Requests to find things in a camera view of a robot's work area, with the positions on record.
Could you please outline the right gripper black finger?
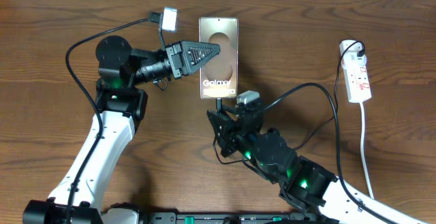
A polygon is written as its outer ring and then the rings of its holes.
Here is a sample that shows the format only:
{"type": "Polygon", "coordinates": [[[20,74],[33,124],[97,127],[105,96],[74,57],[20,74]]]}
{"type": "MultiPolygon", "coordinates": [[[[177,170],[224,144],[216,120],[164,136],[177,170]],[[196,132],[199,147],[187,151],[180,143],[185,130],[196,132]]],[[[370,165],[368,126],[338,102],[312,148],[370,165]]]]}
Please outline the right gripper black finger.
{"type": "Polygon", "coordinates": [[[206,114],[214,130],[215,139],[221,148],[221,155],[229,157],[238,150],[236,120],[231,116],[224,116],[220,110],[208,110],[206,114]]]}
{"type": "Polygon", "coordinates": [[[231,115],[238,116],[239,111],[234,106],[222,105],[220,109],[220,113],[224,116],[230,117],[231,115]]]}

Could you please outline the Samsung Galaxy smartphone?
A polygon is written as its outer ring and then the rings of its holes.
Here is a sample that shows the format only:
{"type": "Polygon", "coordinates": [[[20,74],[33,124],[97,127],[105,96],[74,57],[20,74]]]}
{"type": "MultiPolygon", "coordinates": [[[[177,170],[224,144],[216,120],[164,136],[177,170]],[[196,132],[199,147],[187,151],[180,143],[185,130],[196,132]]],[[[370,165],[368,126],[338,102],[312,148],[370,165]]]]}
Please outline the Samsung Galaxy smartphone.
{"type": "Polygon", "coordinates": [[[200,69],[202,99],[235,98],[238,92],[238,19],[201,17],[200,41],[218,44],[220,53],[200,69]]]}

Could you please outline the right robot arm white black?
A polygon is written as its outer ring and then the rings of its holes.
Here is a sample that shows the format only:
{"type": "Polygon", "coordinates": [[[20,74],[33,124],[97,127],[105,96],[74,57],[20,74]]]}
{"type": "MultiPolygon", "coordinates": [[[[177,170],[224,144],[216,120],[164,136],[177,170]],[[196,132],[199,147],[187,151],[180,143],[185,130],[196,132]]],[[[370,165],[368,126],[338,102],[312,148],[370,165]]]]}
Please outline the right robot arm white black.
{"type": "Polygon", "coordinates": [[[261,133],[263,107],[260,102],[209,110],[207,117],[215,133],[214,144],[220,147],[223,157],[239,152],[250,170],[279,185],[280,198],[301,213],[316,214],[319,223],[418,222],[297,155],[276,129],[261,133]]]}

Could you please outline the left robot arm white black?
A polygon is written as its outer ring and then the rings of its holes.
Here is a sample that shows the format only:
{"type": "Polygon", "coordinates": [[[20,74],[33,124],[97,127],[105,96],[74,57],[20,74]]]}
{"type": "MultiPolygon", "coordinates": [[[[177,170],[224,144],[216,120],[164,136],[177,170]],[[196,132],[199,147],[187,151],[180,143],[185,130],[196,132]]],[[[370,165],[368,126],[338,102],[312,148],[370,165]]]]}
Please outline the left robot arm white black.
{"type": "Polygon", "coordinates": [[[138,84],[168,82],[197,72],[220,53],[218,44],[179,41],[156,51],[135,49],[121,36],[98,43],[97,97],[89,134],[48,199],[31,200],[23,223],[145,223],[131,204],[102,210],[104,193],[125,147],[144,118],[148,95],[138,84]]]}

